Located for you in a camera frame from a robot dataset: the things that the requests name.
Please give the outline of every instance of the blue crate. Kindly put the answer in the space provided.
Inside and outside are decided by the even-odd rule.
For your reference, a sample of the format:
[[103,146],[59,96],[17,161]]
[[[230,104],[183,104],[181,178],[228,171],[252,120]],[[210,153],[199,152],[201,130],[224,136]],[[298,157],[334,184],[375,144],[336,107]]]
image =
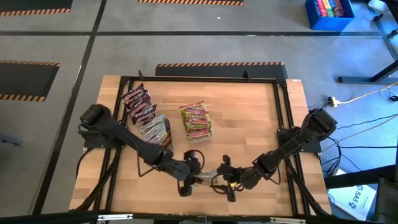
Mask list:
[[349,0],[340,0],[340,2],[341,6],[343,6],[344,17],[322,17],[317,10],[317,1],[306,0],[305,8],[307,9],[311,29],[335,32],[343,31],[354,20],[354,12]]

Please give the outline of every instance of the snack bag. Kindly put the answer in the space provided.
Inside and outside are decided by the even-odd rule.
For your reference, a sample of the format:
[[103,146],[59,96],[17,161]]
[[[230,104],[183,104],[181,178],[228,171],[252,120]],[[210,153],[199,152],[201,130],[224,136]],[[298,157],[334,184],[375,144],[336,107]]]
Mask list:
[[188,133],[193,133],[197,131],[208,131],[211,129],[211,122],[199,119],[187,119],[185,121],[185,130]]
[[152,144],[161,144],[164,140],[167,139],[169,135],[167,134],[166,129],[160,130],[153,138],[151,138],[148,142]]
[[136,96],[132,97],[130,100],[128,100],[127,102],[125,102],[124,104],[130,108],[133,109],[134,106],[136,106],[138,103],[140,103],[141,101],[144,100],[144,97],[147,96],[149,98],[148,95],[148,90],[144,90],[140,93],[138,93]]
[[142,110],[140,113],[135,114],[133,117],[131,117],[133,124],[136,124],[137,122],[143,123],[155,118],[156,106],[157,105],[149,106]]
[[144,91],[144,84],[141,83],[137,88],[128,91],[127,93],[121,95],[120,97],[124,100],[124,102],[129,101],[132,97],[136,96],[139,93]]
[[160,123],[164,123],[164,115],[160,115],[157,118],[153,119],[152,121],[150,121],[149,123],[141,126],[138,131],[141,134],[146,134],[148,131],[150,131],[154,126],[157,126]]
[[154,126],[153,128],[151,128],[145,135],[144,135],[144,141],[148,141],[151,138],[153,138],[159,131],[161,130],[166,130],[166,127],[164,125],[164,123],[160,123],[156,126]]
[[205,110],[184,110],[185,119],[199,119],[209,121],[209,112]]
[[185,110],[204,110],[206,111],[206,105],[204,101],[200,101],[198,103],[192,103],[189,105],[184,105],[184,106],[180,106],[180,112],[181,112],[181,117],[182,117],[182,121],[185,121]]
[[199,133],[188,133],[187,135],[187,140],[192,142],[192,141],[199,141],[202,139],[210,138],[214,134],[213,130],[207,130],[207,131],[201,131]]

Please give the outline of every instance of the wire bundle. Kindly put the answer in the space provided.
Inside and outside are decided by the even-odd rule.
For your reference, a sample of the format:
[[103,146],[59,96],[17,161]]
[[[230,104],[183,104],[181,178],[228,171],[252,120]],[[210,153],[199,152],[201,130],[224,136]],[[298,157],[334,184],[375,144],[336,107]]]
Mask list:
[[389,122],[390,120],[392,120],[392,119],[394,119],[394,118],[396,118],[396,117],[398,117],[398,114],[393,114],[393,115],[386,116],[386,117],[383,117],[383,118],[374,119],[374,120],[372,120],[372,121],[365,121],[365,122],[362,122],[362,123],[359,123],[359,124],[352,124],[352,125],[349,125],[349,126],[342,126],[342,127],[336,128],[336,130],[342,129],[342,128],[350,128],[350,127],[352,127],[352,126],[357,126],[357,125],[361,125],[361,124],[371,123],[371,122],[374,122],[374,121],[378,121],[378,120],[380,120],[380,119],[389,118],[387,121],[384,121],[384,122],[382,122],[382,123],[380,123],[380,124],[377,124],[377,125],[375,125],[375,126],[373,126],[373,127],[371,127],[371,128],[365,129],[365,130],[360,131],[360,132],[358,132],[358,133],[352,134],[352,135],[350,135],[350,136],[348,136],[348,137],[345,137],[345,138],[343,138],[343,139],[340,139],[339,141],[337,141],[336,139],[333,139],[333,138],[328,137],[328,139],[331,139],[334,143],[333,143],[332,145],[330,145],[329,147],[327,147],[323,152],[327,151],[329,148],[331,148],[332,146],[336,145],[336,146],[337,146],[337,149],[338,149],[338,157],[335,157],[335,158],[333,158],[333,159],[330,159],[330,160],[328,160],[328,161],[322,163],[321,166],[323,167],[323,165],[325,165],[325,164],[327,164],[327,163],[329,163],[329,162],[333,162],[332,165],[329,167],[329,169],[327,169],[327,170],[323,170],[323,169],[322,169],[322,171],[325,172],[325,173],[327,173],[327,174],[333,173],[333,172],[338,168],[338,166],[339,166],[339,164],[340,164],[340,162],[341,162],[341,157],[342,157],[342,156],[343,156],[344,158],[346,158],[347,160],[349,160],[350,163],[352,163],[352,165],[355,166],[355,168],[357,168],[358,170],[362,171],[351,159],[349,159],[348,157],[346,157],[346,156],[341,152],[341,149],[356,149],[356,148],[368,148],[368,149],[394,149],[394,148],[395,148],[395,149],[396,149],[397,146],[351,146],[351,147],[340,146],[340,142],[341,142],[342,140],[348,139],[348,138],[353,137],[353,136],[355,136],[355,135],[357,135],[357,134],[361,134],[361,133],[364,133],[364,132],[369,131],[369,130],[371,130],[371,129],[374,129],[374,128],[376,128],[376,127],[382,125],[382,124],[385,124],[385,123]]

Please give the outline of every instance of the candy bar package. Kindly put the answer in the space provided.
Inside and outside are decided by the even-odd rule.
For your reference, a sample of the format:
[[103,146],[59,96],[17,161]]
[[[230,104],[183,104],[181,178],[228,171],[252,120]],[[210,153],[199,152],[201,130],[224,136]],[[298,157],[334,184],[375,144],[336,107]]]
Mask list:
[[164,118],[164,115],[154,118],[139,129],[140,133],[144,133],[145,131],[146,133],[143,138],[145,142],[158,144],[163,147],[168,146],[172,142],[170,122]]
[[148,141],[151,138],[153,138],[159,131],[161,130],[166,130],[164,122],[161,122],[160,124],[152,127],[145,135],[144,135],[144,141]]
[[120,97],[124,100],[124,102],[127,102],[137,94],[142,93],[143,91],[144,91],[144,84],[141,83],[141,85],[139,85],[137,88],[128,91],[126,94],[123,94]]
[[147,124],[141,126],[138,131],[141,134],[146,134],[148,133],[149,130],[151,130],[154,126],[157,126],[160,123],[164,123],[164,115],[160,115],[156,118],[154,118],[152,121],[149,121]]
[[145,109],[143,109],[140,113],[135,114],[132,118],[132,123],[136,124],[138,123],[146,123],[148,121],[152,121],[152,119],[155,118],[156,114],[155,114],[155,110],[156,110],[156,106],[157,105],[152,105],[149,106]]
[[148,98],[150,101],[150,97],[148,95],[148,90],[144,90],[143,92],[138,93],[136,96],[134,96],[130,100],[126,101],[124,104],[128,108],[133,109],[133,108],[138,107],[137,104],[148,102],[148,100],[146,100],[146,98]]

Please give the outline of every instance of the power cable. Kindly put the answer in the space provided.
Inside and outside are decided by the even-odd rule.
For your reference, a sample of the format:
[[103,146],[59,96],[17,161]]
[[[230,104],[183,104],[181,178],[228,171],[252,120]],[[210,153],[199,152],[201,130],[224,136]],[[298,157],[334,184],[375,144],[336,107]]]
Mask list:
[[392,86],[394,86],[394,85],[396,85],[396,84],[398,84],[398,82],[395,82],[395,83],[390,84],[390,85],[388,85],[388,86],[386,86],[386,87],[383,87],[383,88],[374,90],[374,91],[372,91],[372,92],[370,92],[370,93],[364,94],[364,95],[362,95],[362,96],[353,98],[353,99],[348,100],[348,101],[338,101],[338,100],[336,100],[336,99],[333,97],[334,99],[332,99],[332,105],[333,105],[333,106],[338,106],[338,105],[340,105],[340,104],[351,103],[351,102],[353,102],[353,101],[355,101],[355,100],[358,100],[358,99],[360,99],[360,98],[363,98],[363,97],[365,97],[365,96],[369,96],[370,94],[373,94],[373,93],[375,93],[375,92],[384,91],[386,88],[389,89],[390,87],[392,87]]
[[396,117],[398,117],[398,114],[392,116],[392,117],[391,117],[390,119],[388,119],[387,121],[381,122],[380,124],[377,124],[377,125],[375,125],[375,126],[373,126],[373,127],[371,127],[371,128],[365,129],[365,130],[363,130],[363,131],[360,131],[360,132],[358,132],[358,133],[355,133],[355,134],[352,134],[352,135],[350,135],[350,136],[347,136],[347,137],[345,137],[345,138],[343,138],[343,139],[340,139],[340,140],[338,140],[337,142],[335,142],[335,143],[333,143],[332,145],[330,145],[329,147],[327,147],[327,148],[326,148],[324,151],[322,151],[322,152],[326,152],[329,148],[331,148],[332,146],[334,146],[334,145],[337,144],[337,143],[340,143],[341,141],[343,141],[343,140],[345,140],[345,139],[348,139],[348,138],[351,138],[351,137],[353,137],[353,136],[355,136],[355,135],[357,135],[357,134],[361,134],[361,133],[364,133],[364,132],[366,132],[366,131],[372,130],[372,129],[374,129],[374,128],[380,126],[380,125],[383,125],[383,124],[389,122],[390,120],[392,120],[392,119],[394,119],[394,118],[396,118]]
[[328,162],[331,162],[331,161],[336,160],[336,161],[329,167],[328,170],[323,170],[323,169],[322,169],[323,172],[325,172],[325,173],[327,173],[327,174],[334,172],[334,171],[338,168],[338,166],[340,165],[341,157],[342,157],[342,156],[345,157],[347,160],[349,160],[350,163],[352,163],[352,165],[355,166],[355,168],[357,168],[358,170],[362,171],[362,169],[360,169],[351,159],[349,159],[348,157],[346,157],[346,156],[341,152],[341,148],[342,148],[342,147],[340,146],[339,142],[338,142],[336,139],[333,139],[333,138],[328,138],[328,139],[331,139],[332,141],[334,141],[334,142],[336,143],[336,146],[337,146],[337,148],[338,148],[338,154],[339,154],[339,155],[338,155],[338,157],[333,158],[333,159],[330,159],[330,160],[328,160],[328,161],[326,161],[326,162],[324,162],[324,163],[321,164],[321,166],[323,166],[323,165],[327,164]]
[[371,123],[371,122],[373,122],[373,121],[378,121],[378,120],[380,120],[380,119],[386,119],[386,118],[390,118],[390,117],[397,116],[397,115],[398,115],[398,114],[393,114],[393,115],[386,116],[386,117],[383,117],[383,118],[378,118],[378,119],[374,119],[374,120],[371,120],[371,121],[365,121],[365,122],[362,122],[362,123],[359,123],[359,124],[352,124],[352,125],[349,125],[349,126],[342,126],[342,127],[336,128],[336,130],[339,130],[339,129],[341,129],[341,128],[350,128],[350,127],[356,126],[356,125]]

